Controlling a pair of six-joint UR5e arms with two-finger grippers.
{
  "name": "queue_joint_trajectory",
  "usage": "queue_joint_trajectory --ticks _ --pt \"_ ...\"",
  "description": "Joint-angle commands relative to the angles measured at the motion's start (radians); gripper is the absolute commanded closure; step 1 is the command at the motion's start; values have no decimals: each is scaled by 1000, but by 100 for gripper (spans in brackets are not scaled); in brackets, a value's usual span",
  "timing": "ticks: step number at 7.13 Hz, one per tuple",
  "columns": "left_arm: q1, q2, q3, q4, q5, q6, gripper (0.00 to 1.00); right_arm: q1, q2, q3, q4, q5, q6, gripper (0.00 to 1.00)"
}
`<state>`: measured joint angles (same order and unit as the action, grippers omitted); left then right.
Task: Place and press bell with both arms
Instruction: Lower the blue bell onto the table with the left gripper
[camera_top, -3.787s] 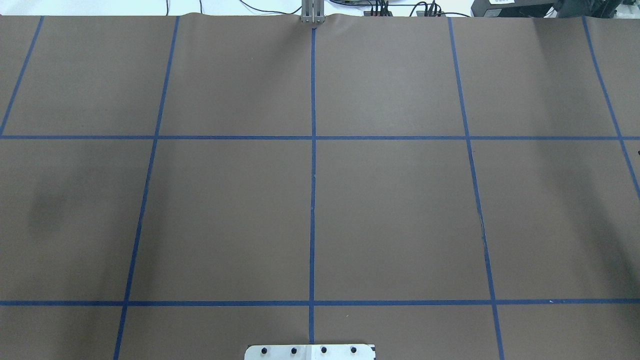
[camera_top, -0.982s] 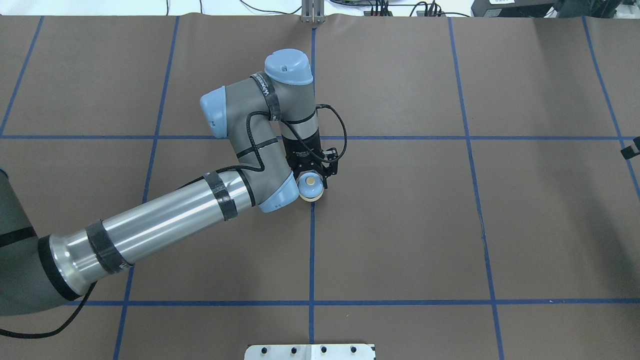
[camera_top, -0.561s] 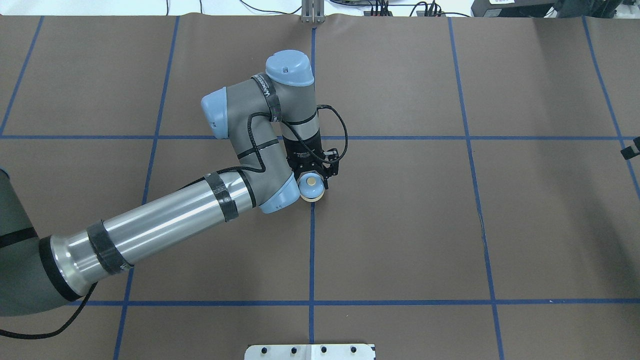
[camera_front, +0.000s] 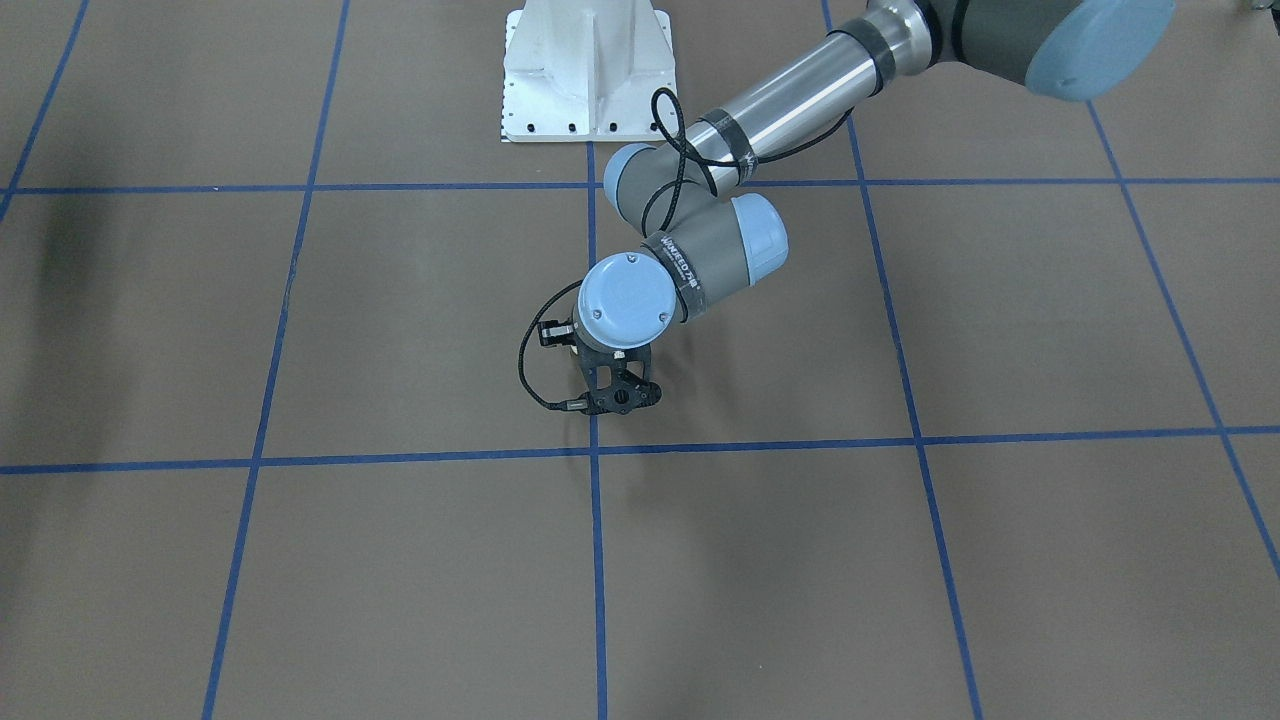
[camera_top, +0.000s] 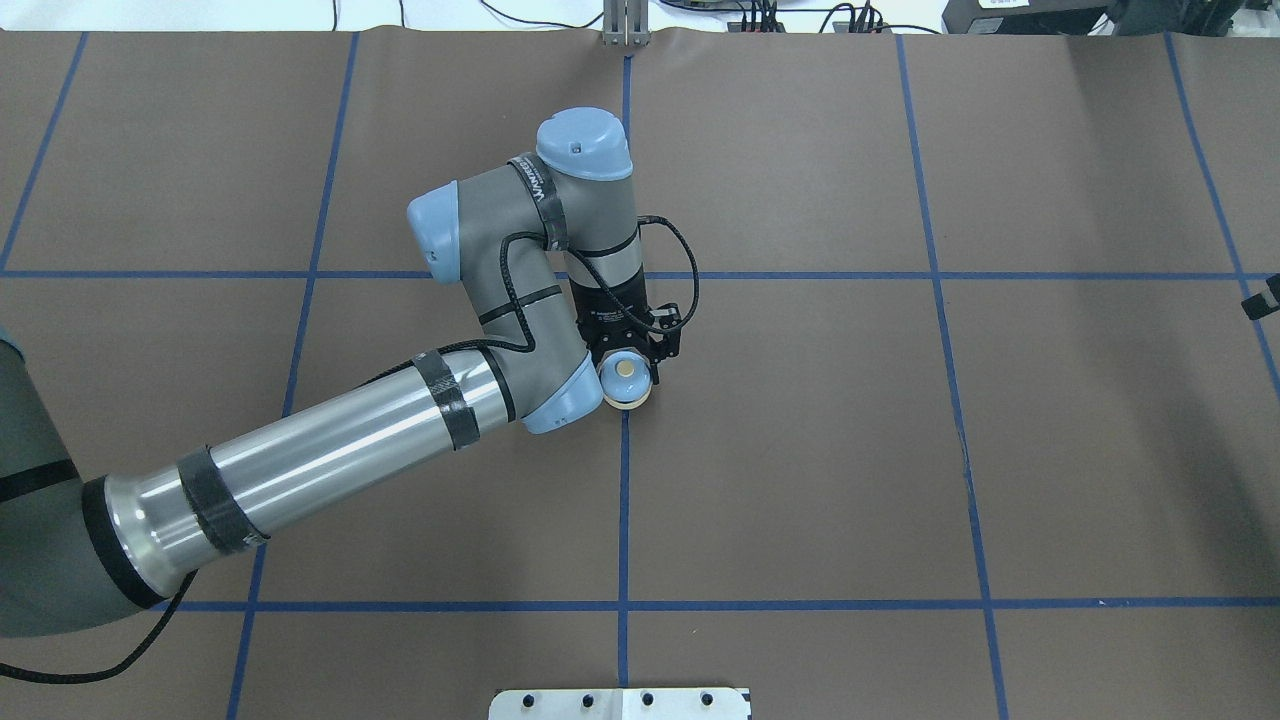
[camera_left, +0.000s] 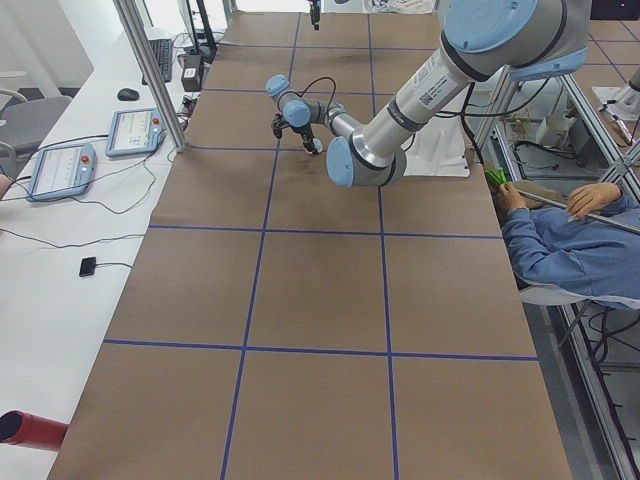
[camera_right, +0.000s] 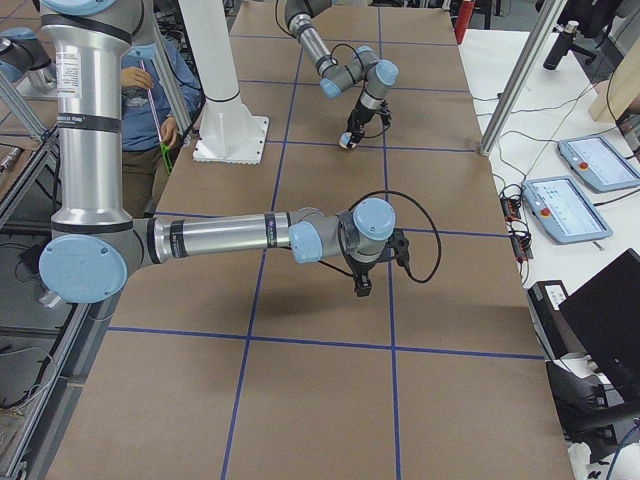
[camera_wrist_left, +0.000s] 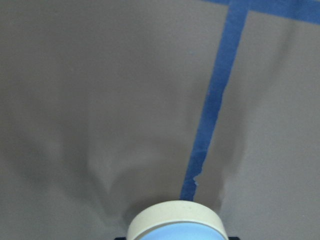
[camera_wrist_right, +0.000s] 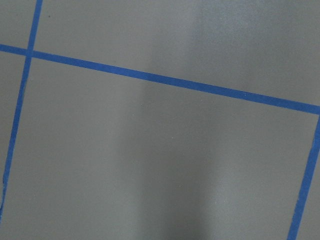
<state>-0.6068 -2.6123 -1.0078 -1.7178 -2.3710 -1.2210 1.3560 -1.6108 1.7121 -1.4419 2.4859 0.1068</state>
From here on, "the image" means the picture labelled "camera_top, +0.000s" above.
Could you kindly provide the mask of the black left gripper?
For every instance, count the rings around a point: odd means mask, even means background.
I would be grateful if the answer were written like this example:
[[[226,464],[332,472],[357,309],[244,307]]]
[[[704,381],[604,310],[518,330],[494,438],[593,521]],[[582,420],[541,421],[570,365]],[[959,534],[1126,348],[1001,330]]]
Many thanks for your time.
[[[631,348],[646,359],[652,387],[660,383],[659,364],[666,359],[666,342],[650,338],[620,310],[618,305],[594,281],[585,284],[570,278],[570,288],[576,311],[576,325],[591,354],[596,378],[604,386],[611,377],[609,356],[613,351]],[[652,323],[650,304],[646,299],[644,275],[634,275],[611,288],[628,313],[644,323]]]

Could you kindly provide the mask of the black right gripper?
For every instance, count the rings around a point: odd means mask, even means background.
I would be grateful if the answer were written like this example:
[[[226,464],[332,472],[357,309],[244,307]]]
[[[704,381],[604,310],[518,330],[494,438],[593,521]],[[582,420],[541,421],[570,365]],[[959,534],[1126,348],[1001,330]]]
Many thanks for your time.
[[[1261,322],[1279,313],[1280,275],[1272,274],[1265,281],[1265,290],[1242,300],[1242,311],[1249,322]]]

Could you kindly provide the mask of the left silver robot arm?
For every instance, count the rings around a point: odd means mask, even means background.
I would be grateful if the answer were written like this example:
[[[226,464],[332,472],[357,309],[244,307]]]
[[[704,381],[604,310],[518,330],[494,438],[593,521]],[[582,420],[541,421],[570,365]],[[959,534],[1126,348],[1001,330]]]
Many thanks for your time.
[[[535,149],[412,200],[431,275],[483,336],[141,477],[81,477],[3,338],[3,635],[82,632],[174,598],[201,568],[509,421],[566,427],[608,397],[589,299],[643,290],[634,163],[600,108],[544,120]]]

